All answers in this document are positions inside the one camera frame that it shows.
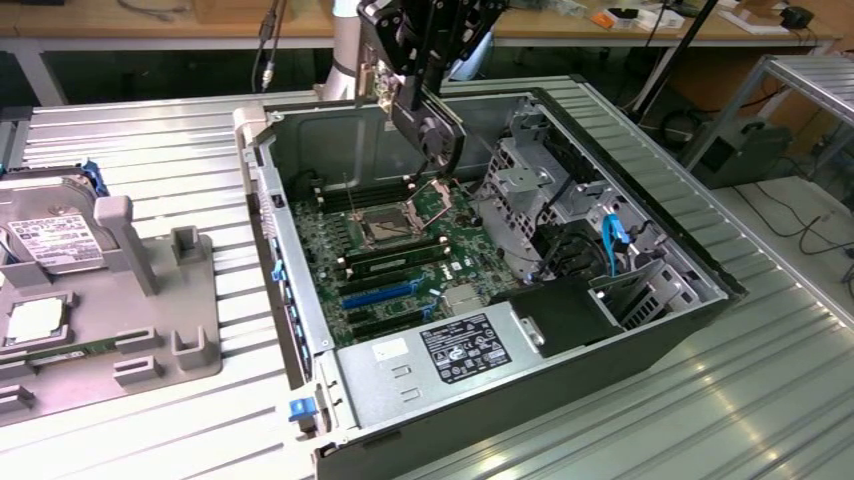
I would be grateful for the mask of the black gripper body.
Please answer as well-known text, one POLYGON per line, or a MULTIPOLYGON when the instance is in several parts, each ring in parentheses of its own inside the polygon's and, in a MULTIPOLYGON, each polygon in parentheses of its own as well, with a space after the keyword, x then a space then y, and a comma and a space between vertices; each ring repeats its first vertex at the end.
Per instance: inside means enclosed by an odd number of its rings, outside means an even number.
POLYGON ((363 1, 358 5, 366 42, 398 75, 444 71, 468 59, 503 12, 499 0, 363 1))

